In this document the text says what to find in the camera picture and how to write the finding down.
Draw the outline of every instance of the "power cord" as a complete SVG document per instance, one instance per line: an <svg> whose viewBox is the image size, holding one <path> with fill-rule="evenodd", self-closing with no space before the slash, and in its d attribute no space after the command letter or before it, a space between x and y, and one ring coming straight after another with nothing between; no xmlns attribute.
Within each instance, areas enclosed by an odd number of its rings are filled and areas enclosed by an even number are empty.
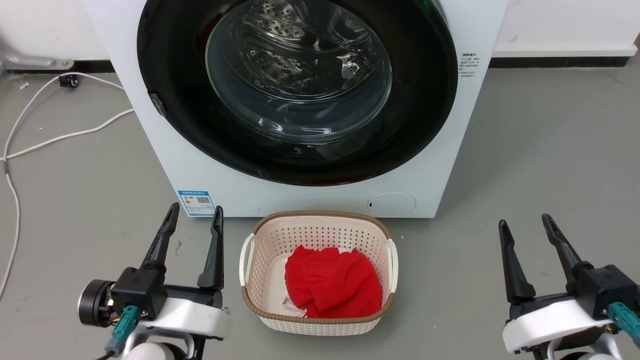
<svg viewBox="0 0 640 360"><path fill-rule="evenodd" d="M91 76L91 75L87 75L87 74L83 74L82 72L67 72L64 74L60 74L58 76L67 76L67 75L79 75L79 76L84 76L86 78L90 78L90 79L94 79L97 81L100 81L101 83L105 83L105 84L109 84L112 86L115 86L119 89L124 90L124 88L118 84L112 83L110 81L106 81L100 78L96 78L95 76ZM22 154L26 154L27 152L31 152L33 150L39 149L43 146L49 145L50 143L53 142L57 142L58 140L62 140L62 139L66 139L66 138L70 138L72 136L77 136L77 135L83 135L83 134L88 134L88 133L92 133L95 131L98 131L100 129L102 129L103 127L109 125L110 123L114 122L116 119L128 114L128 113L132 113L133 109L129 109L127 111L123 111L121 113L119 113L118 115L112 117L111 119L107 120L107 122L105 122L104 124L100 125L99 127L96 127L94 129L91 130L84 130L84 131L79 131L77 133L72 133L72 134L67 134L67 135L63 135L63 136L59 136L57 138L48 140L46 142L40 143L36 146L32 146L29 147L27 149L24 149L22 151L16 152L15 154L8 154L9 151L9 145L11 144L11 140L13 138L13 134L15 132L15 130L18 128L18 125L20 124L20 121L22 120L22 116L24 115L24 113L27 111L27 109L31 106L31 104L33 103L33 101L36 99L36 97L38 97L38 95L40 95L40 93L42 92L42 90L44 90L44 88L46 88L47 86L49 86L51 83L55 82L58 80L58 76L56 76L55 78L49 80L45 85L42 86L42 88L40 88L38 90L38 92L36 92L36 94L31 98L31 100L27 103L27 106L24 107L24 110L20 113L20 116L18 116L18 119L15 121L15 124L13 125L13 128L11 129L11 132L9 133L9 137L6 139L6 143L4 144L4 152L3 152L3 157L0 158L0 160L3 162L3 168L4 168L4 175L6 176L6 182L9 184L9 189L11 189L11 192L13 193L13 199L15 200L15 210L16 210L16 217L15 217L15 239L13 240L13 249L11 251L11 256L9 257L9 263L6 267L6 272L4 273L4 279L2 281L2 285L0 285L0 300L2 299L2 296L4 295L4 289L6 288L6 284L9 280L9 273L11 272L11 268L13 267L13 260L15 259L15 252L18 249L18 240L20 238L20 200L18 199L18 194L15 191L15 188L13 187L13 183L11 182L11 177L9 175L9 166L7 164L7 160L14 158L16 156L22 155ZM107 357L101 357L101 360L105 360L110 358L111 356L113 356L113 354L108 355Z"/></svg>
<svg viewBox="0 0 640 360"><path fill-rule="evenodd" d="M115 353L113 352L113 350L110 350L110 351L107 351L106 354L104 354L103 356L100 356L99 358L97 358L96 360L107 360L114 355Z"/></svg>

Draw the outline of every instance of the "red garment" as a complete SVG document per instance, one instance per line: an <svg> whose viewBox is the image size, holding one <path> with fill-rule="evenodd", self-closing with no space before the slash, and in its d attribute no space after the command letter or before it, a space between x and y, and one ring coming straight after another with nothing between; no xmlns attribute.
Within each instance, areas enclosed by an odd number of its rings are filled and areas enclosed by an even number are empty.
<svg viewBox="0 0 640 360"><path fill-rule="evenodd" d="M309 318L359 318L382 308L382 287L366 256L300 245L285 265L289 298Z"/></svg>

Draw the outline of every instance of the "concrete floor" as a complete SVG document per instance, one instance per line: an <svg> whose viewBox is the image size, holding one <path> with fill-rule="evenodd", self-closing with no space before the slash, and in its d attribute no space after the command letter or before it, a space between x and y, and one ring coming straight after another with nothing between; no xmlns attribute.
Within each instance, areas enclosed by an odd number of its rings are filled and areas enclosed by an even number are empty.
<svg viewBox="0 0 640 360"><path fill-rule="evenodd" d="M2 143L49 78L0 81ZM596 266L615 263L640 281L638 99L638 58L624 69L489 71L438 216L384 220L397 243L400 281L390 313L362 336L305 337L263 325L244 305L237 281L240 246L257 219L227 219L224 297L233 328L225 341L208 343L205 358L532 358L508 354L502 343L508 304L498 221L509 222L539 295L564 288L543 212L556 219L583 259ZM36 103L14 152L95 127L130 107L122 91L89 80L76 91L52 86ZM23 217L0 302L3 358L96 358L109 331L79 323L78 295L92 279L116 279L126 266L139 265L176 200L173 190L134 115L10 160L10 168ZM129 206L131 199L143 199L145 207ZM0 184L2 269L14 211L8 187ZM167 283L195 285L209 222L181 216ZM637 358L625 335L617 339L627 359Z"/></svg>

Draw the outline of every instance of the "laundry basket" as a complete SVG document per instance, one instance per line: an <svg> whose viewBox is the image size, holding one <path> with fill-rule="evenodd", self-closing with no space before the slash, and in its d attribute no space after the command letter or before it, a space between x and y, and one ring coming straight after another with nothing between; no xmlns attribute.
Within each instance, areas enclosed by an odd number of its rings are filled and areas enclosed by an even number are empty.
<svg viewBox="0 0 640 360"><path fill-rule="evenodd" d="M327 247L357 249L373 264L382 286L382 309L362 318L297 318L276 314L286 291L284 265L293 251ZM240 253L240 285L246 305L268 327L320 336L357 335L373 329L394 301L398 258L381 222L365 215L334 211L286 211L263 218Z"/></svg>

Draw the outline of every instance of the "teal connector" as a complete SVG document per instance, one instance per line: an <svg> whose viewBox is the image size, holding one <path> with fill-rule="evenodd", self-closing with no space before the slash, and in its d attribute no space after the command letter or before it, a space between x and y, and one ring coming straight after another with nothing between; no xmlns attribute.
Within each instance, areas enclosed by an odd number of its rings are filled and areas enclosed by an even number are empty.
<svg viewBox="0 0 640 360"><path fill-rule="evenodd" d="M620 329L629 334L637 348L640 348L640 319L626 305L614 302L609 305L609 318Z"/></svg>
<svg viewBox="0 0 640 360"><path fill-rule="evenodd" d="M140 313L140 309L135 306L125 307L120 315L120 319L118 320L116 327L111 333L111 340L104 350L106 352L113 351L113 355L115 357L120 356L124 350L124 345L127 343L127 338L131 335L133 330L136 329L136 326L138 326L141 319L142 315Z"/></svg>

